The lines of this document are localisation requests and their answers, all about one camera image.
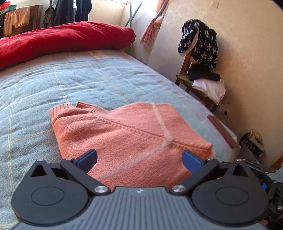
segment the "knit sweater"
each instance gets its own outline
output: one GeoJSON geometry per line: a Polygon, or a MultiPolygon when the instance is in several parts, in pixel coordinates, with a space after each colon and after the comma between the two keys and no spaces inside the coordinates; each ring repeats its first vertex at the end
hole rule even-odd
{"type": "Polygon", "coordinates": [[[138,102],[107,111],[78,102],[58,105],[50,116],[62,157],[95,149],[98,161],[88,174],[111,189],[170,188],[190,175],[182,164],[185,149],[211,156],[212,144],[169,104],[138,102]]]}

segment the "dark jacket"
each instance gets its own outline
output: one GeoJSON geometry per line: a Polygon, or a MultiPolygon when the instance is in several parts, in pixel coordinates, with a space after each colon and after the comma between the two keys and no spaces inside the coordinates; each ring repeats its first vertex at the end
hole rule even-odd
{"type": "Polygon", "coordinates": [[[58,0],[53,25],[88,21],[91,0],[58,0]]]}
{"type": "Polygon", "coordinates": [[[189,68],[189,79],[193,81],[199,78],[206,78],[220,81],[220,75],[211,72],[212,68],[216,68],[217,63],[216,32],[202,21],[195,19],[186,21],[182,27],[182,32],[183,37],[178,48],[179,53],[187,51],[194,37],[198,36],[198,40],[191,51],[191,57],[197,63],[189,68]]]}
{"type": "Polygon", "coordinates": [[[88,15],[91,9],[91,0],[77,0],[77,13],[75,21],[88,21],[88,15]]]}
{"type": "Polygon", "coordinates": [[[58,0],[53,26],[75,22],[77,6],[75,0],[58,0]]]}

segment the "wooden furniture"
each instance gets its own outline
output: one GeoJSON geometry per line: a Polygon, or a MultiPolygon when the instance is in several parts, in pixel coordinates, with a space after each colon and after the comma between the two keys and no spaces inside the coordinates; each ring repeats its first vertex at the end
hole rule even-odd
{"type": "Polygon", "coordinates": [[[178,75],[176,75],[177,80],[175,81],[176,85],[183,84],[186,86],[186,92],[192,92],[199,100],[201,100],[205,106],[213,113],[217,109],[217,105],[212,101],[210,98],[208,98],[205,94],[202,92],[195,90],[192,88],[192,82],[188,79],[188,69],[190,67],[190,58],[191,58],[191,53],[187,54],[185,56],[185,60],[183,62],[181,71],[178,75]]]}
{"type": "MultiPolygon", "coordinates": [[[[40,27],[42,10],[43,10],[43,5],[31,6],[29,24],[22,26],[22,27],[18,27],[18,28],[15,28],[13,26],[12,34],[7,36],[7,37],[17,35],[17,34],[20,34],[20,33],[24,33],[24,32],[27,32],[27,31],[31,31],[31,30],[34,30],[34,29],[38,29],[40,27]]],[[[0,29],[0,38],[2,38],[2,37],[3,37],[3,27],[1,27],[1,29],[0,29]]]]}
{"type": "Polygon", "coordinates": [[[274,169],[280,169],[282,163],[283,163],[283,154],[270,167],[274,169]]]}

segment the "red pillow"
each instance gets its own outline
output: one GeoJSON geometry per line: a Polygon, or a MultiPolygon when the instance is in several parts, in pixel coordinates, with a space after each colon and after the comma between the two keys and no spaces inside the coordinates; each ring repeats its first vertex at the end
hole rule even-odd
{"type": "Polygon", "coordinates": [[[123,49],[136,39],[130,28],[98,22],[74,22],[0,39],[0,70],[45,54],[123,49]]]}

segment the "metal screw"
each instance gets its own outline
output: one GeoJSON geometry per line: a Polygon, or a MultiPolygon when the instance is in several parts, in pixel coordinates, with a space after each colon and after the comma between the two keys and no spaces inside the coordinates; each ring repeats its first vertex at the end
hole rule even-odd
{"type": "Polygon", "coordinates": [[[174,185],[174,186],[172,187],[172,191],[178,192],[178,193],[184,192],[185,190],[186,190],[186,187],[183,186],[183,185],[174,185]]]}
{"type": "Polygon", "coordinates": [[[105,193],[105,192],[108,192],[108,189],[106,186],[104,185],[100,185],[100,186],[97,186],[95,187],[94,191],[96,191],[97,193],[105,193]]]}

